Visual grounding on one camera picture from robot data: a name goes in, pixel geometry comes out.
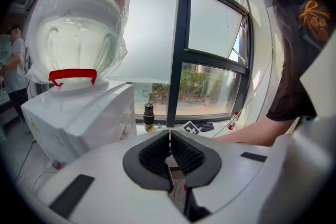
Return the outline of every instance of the black cloth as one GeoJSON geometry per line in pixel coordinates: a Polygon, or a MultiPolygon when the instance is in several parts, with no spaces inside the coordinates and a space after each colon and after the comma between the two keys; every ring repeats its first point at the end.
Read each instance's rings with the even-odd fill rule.
{"type": "Polygon", "coordinates": [[[201,132],[208,132],[214,129],[214,125],[212,123],[196,122],[194,125],[199,128],[201,132]]]}
{"type": "Polygon", "coordinates": [[[24,120],[25,117],[23,116],[23,112],[21,109],[21,105],[23,105],[25,102],[28,101],[28,93],[27,88],[24,88],[22,90],[18,90],[15,92],[10,92],[8,94],[10,101],[13,104],[13,107],[15,108],[17,114],[19,114],[19,117],[24,120]]]}
{"type": "Polygon", "coordinates": [[[273,0],[285,50],[282,77],[267,117],[274,121],[316,116],[299,78],[331,36],[335,20],[323,0],[273,0]]]}

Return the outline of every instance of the orange logo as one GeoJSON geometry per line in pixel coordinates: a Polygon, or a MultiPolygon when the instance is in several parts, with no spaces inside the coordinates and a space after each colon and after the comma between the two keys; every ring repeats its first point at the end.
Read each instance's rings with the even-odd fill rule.
{"type": "Polygon", "coordinates": [[[317,10],[319,4],[310,0],[306,4],[306,9],[299,16],[299,23],[306,27],[308,26],[314,38],[318,41],[328,41],[329,35],[326,30],[328,23],[326,19],[330,19],[330,13],[317,10]]]}

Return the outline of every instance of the woman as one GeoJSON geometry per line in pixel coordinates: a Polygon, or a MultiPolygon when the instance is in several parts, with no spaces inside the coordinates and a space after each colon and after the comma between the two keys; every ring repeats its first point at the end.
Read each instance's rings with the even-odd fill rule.
{"type": "Polygon", "coordinates": [[[234,133],[225,142],[271,146],[300,116],[316,116],[299,78],[316,59],[334,30],[323,0],[273,0],[285,51],[280,85],[266,117],[234,133]]]}

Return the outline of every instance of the window frame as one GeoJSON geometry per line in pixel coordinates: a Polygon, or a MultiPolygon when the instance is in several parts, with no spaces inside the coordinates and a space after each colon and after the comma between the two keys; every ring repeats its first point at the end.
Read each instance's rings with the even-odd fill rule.
{"type": "Polygon", "coordinates": [[[213,55],[207,52],[198,51],[188,48],[189,32],[190,32],[190,17],[191,17],[191,0],[177,0],[176,10],[176,22],[174,32],[174,45],[173,45],[173,60],[171,79],[168,92],[167,113],[166,119],[164,117],[159,118],[160,122],[165,122],[167,127],[174,127],[175,124],[182,124],[189,120],[191,121],[223,121],[228,120],[231,117],[231,113],[214,114],[214,115],[202,115],[202,116],[176,116],[177,103],[179,98],[180,80],[182,72],[182,63],[188,62],[196,65],[210,66],[214,68],[220,68],[224,70],[240,73],[240,83],[237,92],[236,101],[233,106],[233,111],[240,111],[243,108],[245,99],[247,97],[248,86],[251,80],[251,69],[253,59],[253,26],[250,15],[250,8],[248,3],[248,9],[242,6],[235,0],[217,0],[221,3],[232,8],[236,12],[240,13],[243,18],[242,22],[246,22],[246,33],[240,42],[244,42],[245,46],[239,46],[239,54],[246,60],[238,59],[238,62],[230,59],[213,55]]]}

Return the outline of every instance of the plastic bag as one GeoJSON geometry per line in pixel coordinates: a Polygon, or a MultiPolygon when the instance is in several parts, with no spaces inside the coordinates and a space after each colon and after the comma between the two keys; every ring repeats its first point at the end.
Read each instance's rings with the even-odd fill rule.
{"type": "MultiPolygon", "coordinates": [[[[39,0],[26,43],[32,66],[27,77],[48,83],[49,73],[95,69],[99,77],[116,70],[127,54],[123,31],[130,0],[39,0]]],[[[58,80],[82,82],[88,78],[58,80]]]]}

